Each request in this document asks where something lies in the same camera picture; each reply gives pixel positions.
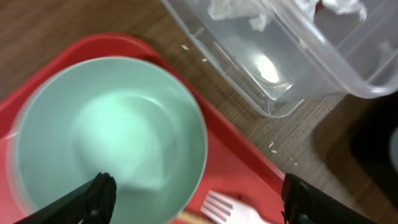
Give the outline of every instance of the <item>wooden handle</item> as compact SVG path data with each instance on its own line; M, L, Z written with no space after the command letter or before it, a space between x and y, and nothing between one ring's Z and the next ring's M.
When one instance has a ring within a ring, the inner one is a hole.
M186 211L183 211L182 213L180 213L178 215L178 219L185 221L189 224L214 224L213 222L211 222L205 218L202 218L198 215L194 215L194 214L192 214L190 212L186 212Z

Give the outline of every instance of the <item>plastic fork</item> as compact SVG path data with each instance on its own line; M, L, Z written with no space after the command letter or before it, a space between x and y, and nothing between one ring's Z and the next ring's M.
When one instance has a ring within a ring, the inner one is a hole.
M218 224L270 224L249 205L212 190L200 210Z

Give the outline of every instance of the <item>crumpled white paper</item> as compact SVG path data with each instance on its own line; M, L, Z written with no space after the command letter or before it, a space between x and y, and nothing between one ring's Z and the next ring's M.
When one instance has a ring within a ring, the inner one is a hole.
M293 0L308 18L313 21L315 8L320 0ZM358 13L359 20L366 19L366 6L359 0L322 0L322 4L336 14ZM249 23L254 30L263 31L271 21L274 12L268 0L211 0L208 8L214 20L250 17Z

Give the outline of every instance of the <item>utensil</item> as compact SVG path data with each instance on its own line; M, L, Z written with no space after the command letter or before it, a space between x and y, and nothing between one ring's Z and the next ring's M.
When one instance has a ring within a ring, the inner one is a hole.
M178 217L179 220L185 221L189 224L214 224L213 222L206 220L198 215L192 214L187 211L181 212Z
M15 127L10 164L32 211L108 172L118 185L111 223L168 223L205 168L197 102L143 60L103 57L66 68L37 90Z
M212 190L200 210L219 224L270 224L249 205Z

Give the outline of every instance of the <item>clear plastic bin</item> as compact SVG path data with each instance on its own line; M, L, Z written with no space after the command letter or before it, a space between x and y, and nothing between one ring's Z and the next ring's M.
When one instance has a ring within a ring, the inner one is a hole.
M398 89L398 1L361 0L368 18L327 9L310 19L291 0L267 0L264 31L249 18L215 21L210 0L163 0L205 56L263 115L280 118L306 98L351 93L362 98Z

